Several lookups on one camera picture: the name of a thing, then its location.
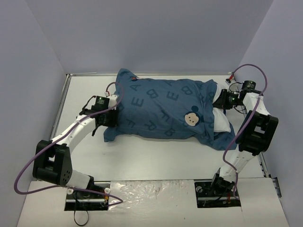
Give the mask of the white pillow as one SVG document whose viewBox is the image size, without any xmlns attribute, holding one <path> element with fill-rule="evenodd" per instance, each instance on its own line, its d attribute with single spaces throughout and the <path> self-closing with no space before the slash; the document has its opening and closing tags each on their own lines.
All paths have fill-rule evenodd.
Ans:
<svg viewBox="0 0 303 227">
<path fill-rule="evenodd" d="M 230 123 L 222 109 L 213 108 L 214 132 L 231 132 Z"/>
</svg>

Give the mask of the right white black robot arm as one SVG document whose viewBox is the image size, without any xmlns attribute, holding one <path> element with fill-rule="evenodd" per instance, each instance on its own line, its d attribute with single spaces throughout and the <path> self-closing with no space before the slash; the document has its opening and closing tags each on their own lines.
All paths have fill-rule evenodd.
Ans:
<svg viewBox="0 0 303 227">
<path fill-rule="evenodd" d="M 215 195 L 235 191 L 239 173 L 251 159 L 267 151 L 276 131 L 278 118 L 268 112 L 263 92 L 255 87 L 255 82 L 246 80 L 239 93 L 223 89 L 213 104 L 223 110 L 244 106 L 247 112 L 237 135 L 223 154 L 224 165 L 210 183 L 210 190 Z"/>
</svg>

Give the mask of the blue cartoon letter pillowcase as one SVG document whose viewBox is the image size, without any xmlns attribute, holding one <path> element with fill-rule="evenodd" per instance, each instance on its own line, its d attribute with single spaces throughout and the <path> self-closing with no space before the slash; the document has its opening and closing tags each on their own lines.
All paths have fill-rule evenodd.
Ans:
<svg viewBox="0 0 303 227">
<path fill-rule="evenodd" d="M 188 139 L 225 150 L 235 137 L 231 132 L 214 132 L 214 99 L 222 86 L 213 80 L 140 78 L 120 69 L 115 94 L 121 97 L 118 121 L 104 131 L 104 142 L 119 135 L 152 139 Z"/>
</svg>

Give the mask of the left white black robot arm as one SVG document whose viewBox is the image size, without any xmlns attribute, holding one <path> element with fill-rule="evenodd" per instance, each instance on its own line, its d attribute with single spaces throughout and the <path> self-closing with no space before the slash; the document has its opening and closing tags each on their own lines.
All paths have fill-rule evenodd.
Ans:
<svg viewBox="0 0 303 227">
<path fill-rule="evenodd" d="M 76 120 L 60 135 L 38 143 L 38 157 L 33 166 L 35 179 L 62 187 L 78 188 L 78 192 L 85 198 L 94 195 L 94 178 L 73 169 L 71 154 L 88 134 L 94 135 L 100 126 L 115 127 L 118 119 L 118 95 L 93 98 L 94 105 L 90 109 L 83 106 Z"/>
</svg>

